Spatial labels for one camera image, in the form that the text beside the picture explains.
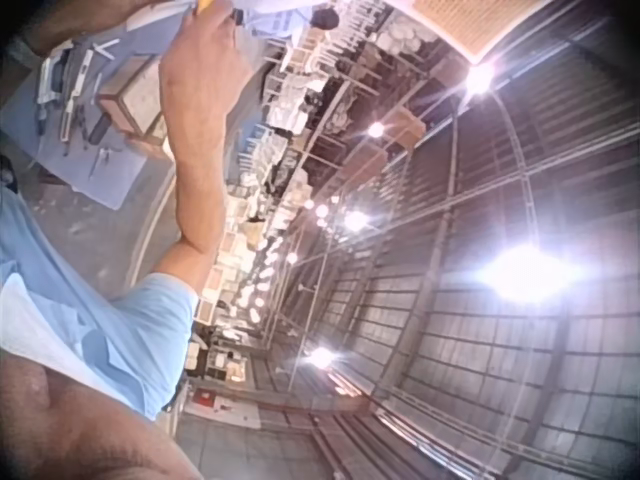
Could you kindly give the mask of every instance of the shirt sleeve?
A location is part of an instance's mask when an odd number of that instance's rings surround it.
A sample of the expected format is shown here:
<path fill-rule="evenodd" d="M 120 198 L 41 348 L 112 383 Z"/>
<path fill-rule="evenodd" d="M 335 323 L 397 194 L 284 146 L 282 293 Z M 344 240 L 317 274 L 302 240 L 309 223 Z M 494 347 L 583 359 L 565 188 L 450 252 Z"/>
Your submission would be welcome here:
<path fill-rule="evenodd" d="M 152 273 L 113 302 L 138 338 L 133 351 L 120 352 L 159 408 L 172 398 L 187 356 L 196 292 L 182 280 Z"/>

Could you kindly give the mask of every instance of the man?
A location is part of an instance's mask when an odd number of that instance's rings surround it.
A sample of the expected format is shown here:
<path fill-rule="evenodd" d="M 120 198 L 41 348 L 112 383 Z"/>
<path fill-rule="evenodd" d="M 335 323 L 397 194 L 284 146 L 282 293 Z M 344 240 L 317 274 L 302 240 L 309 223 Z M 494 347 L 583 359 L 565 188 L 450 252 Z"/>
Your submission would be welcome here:
<path fill-rule="evenodd" d="M 59 8 L 75 15 L 56 9 L 25 30 L 23 57 L 46 55 L 61 37 L 108 28 L 149 3 L 62 0 Z M 95 12 L 101 8 L 103 15 Z M 3 479 L 200 478 L 150 420 L 174 392 L 224 228 L 225 117 L 250 74 L 233 43 L 231 13 L 228 0 L 216 0 L 197 18 L 187 15 L 162 60 L 182 237 L 132 292 L 113 303 L 98 295 L 55 252 L 21 199 L 0 187 Z M 37 68 L 20 58 L 3 65 L 5 87 Z"/>
<path fill-rule="evenodd" d="M 300 7 L 275 13 L 244 12 L 243 25 L 256 37 L 291 39 L 297 46 L 307 25 L 330 31 L 338 28 L 340 17 L 333 8 L 313 10 Z"/>

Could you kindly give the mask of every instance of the floor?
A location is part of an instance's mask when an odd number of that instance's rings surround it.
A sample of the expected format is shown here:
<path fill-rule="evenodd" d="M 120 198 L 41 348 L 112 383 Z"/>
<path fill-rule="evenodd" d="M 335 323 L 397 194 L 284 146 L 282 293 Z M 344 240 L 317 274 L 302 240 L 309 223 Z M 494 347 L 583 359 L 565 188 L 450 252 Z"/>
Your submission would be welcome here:
<path fill-rule="evenodd" d="M 11 158 L 20 192 L 53 246 L 105 297 L 124 293 L 135 260 L 142 254 L 143 239 L 174 176 L 173 166 L 147 161 L 116 212 L 68 185 L 43 184 L 39 167 L 30 166 L 30 158 L 5 136 L 0 136 L 0 151 Z"/>
<path fill-rule="evenodd" d="M 204 478 L 332 478 L 314 440 L 305 434 L 248 430 L 185 414 L 176 441 Z"/>

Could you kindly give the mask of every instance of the yellow pencil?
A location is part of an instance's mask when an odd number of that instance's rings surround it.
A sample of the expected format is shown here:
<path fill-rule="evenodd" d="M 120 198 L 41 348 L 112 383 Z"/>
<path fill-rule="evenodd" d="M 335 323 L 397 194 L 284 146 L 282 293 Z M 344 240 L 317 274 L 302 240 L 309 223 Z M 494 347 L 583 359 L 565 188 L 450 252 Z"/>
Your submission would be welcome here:
<path fill-rule="evenodd" d="M 213 3 L 213 0 L 198 0 L 198 10 L 197 12 L 202 12 L 205 8 Z"/>

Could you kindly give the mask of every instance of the ceiling light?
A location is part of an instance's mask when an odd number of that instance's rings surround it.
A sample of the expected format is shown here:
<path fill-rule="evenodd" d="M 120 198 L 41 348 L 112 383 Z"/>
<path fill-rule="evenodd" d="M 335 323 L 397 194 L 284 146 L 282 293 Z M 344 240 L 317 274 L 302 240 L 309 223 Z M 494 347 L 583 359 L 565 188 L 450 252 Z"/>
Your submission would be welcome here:
<path fill-rule="evenodd" d="M 326 216 L 329 215 L 329 207 L 326 205 L 320 205 L 316 208 L 316 215 L 318 218 L 326 218 Z"/>
<path fill-rule="evenodd" d="M 369 223 L 369 217 L 362 212 L 349 212 L 344 218 L 344 225 L 352 232 L 359 232 Z"/>
<path fill-rule="evenodd" d="M 255 308 L 249 310 L 249 317 L 253 323 L 260 323 L 260 314 L 257 312 Z"/>
<path fill-rule="evenodd" d="M 331 362 L 333 362 L 334 358 L 335 355 L 332 352 L 324 347 L 318 347 L 313 352 L 311 352 L 308 360 L 312 365 L 318 367 L 321 370 L 325 370 L 329 365 L 331 365 Z"/>
<path fill-rule="evenodd" d="M 278 255 L 277 253 L 270 253 L 269 255 L 267 255 L 267 259 L 265 260 L 265 264 L 266 265 L 271 265 L 273 262 L 275 262 L 278 258 L 280 257 L 280 255 Z"/>
<path fill-rule="evenodd" d="M 260 275 L 258 275 L 260 278 L 269 278 L 271 277 L 274 273 L 275 273 L 275 269 L 273 267 L 269 267 L 266 270 L 263 270 L 260 272 Z"/>
<path fill-rule="evenodd" d="M 469 69 L 467 91 L 471 95 L 481 95 L 489 90 L 493 80 L 494 68 L 490 63 L 477 65 Z"/>
<path fill-rule="evenodd" d="M 480 280 L 506 300 L 535 303 L 567 288 L 575 273 L 571 266 L 536 247 L 521 245 L 502 253 L 480 272 Z"/>
<path fill-rule="evenodd" d="M 380 138 L 382 135 L 384 135 L 384 125 L 382 125 L 380 122 L 376 122 L 369 127 L 367 133 L 372 138 Z"/>

